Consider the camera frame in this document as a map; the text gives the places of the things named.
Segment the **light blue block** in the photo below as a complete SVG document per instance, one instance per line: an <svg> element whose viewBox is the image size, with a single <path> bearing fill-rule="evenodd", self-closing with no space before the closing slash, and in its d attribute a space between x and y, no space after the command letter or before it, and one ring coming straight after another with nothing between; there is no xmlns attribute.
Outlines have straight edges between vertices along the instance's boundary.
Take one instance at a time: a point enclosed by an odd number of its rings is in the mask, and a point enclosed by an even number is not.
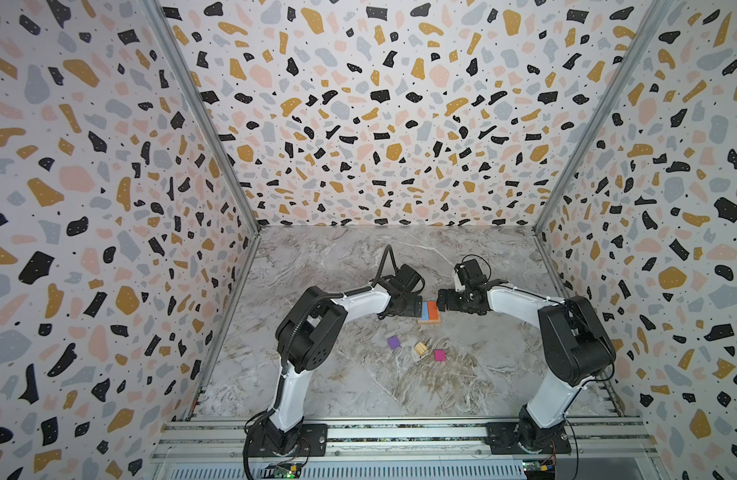
<svg viewBox="0 0 737 480"><path fill-rule="evenodd" d="M429 319L430 319L430 317L429 317L428 303L426 301L424 301L422 303L422 312L421 312L421 316L420 316L420 322L427 322Z"/></svg>

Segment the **orange-red block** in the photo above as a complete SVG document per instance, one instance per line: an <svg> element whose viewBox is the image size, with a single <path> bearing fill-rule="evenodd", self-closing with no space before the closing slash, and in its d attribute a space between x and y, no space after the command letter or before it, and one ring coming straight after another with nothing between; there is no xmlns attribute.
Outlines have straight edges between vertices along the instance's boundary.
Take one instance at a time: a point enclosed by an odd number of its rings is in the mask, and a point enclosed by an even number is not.
<svg viewBox="0 0 737 480"><path fill-rule="evenodd" d="M428 302L428 308L430 319L441 319L440 311L436 302Z"/></svg>

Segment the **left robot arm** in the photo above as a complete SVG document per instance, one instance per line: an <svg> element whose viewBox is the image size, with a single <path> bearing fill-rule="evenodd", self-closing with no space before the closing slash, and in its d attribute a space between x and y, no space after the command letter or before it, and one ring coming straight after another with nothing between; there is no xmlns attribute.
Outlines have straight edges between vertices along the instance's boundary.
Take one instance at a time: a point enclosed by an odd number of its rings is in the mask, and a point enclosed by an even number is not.
<svg viewBox="0 0 737 480"><path fill-rule="evenodd" d="M276 330L280 375L272 403L246 424L246 451L288 455L300 447L310 378L334 350L344 324L366 316L418 316L426 282L407 264L368 285L328 293L308 288Z"/></svg>

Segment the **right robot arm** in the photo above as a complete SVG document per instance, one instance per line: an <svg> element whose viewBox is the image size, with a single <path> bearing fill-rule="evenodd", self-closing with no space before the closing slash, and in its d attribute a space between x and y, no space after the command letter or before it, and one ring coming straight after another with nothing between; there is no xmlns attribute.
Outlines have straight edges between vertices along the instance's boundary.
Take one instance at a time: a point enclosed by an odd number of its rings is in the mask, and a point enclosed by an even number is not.
<svg viewBox="0 0 737 480"><path fill-rule="evenodd" d="M485 315L496 312L536 327L548 372L524 405L509 445L541 453L553 444L580 392L615 364L616 351L592 304L583 296L542 296L490 279L478 258L467 255L454 267L455 287L439 291L440 311Z"/></svg>

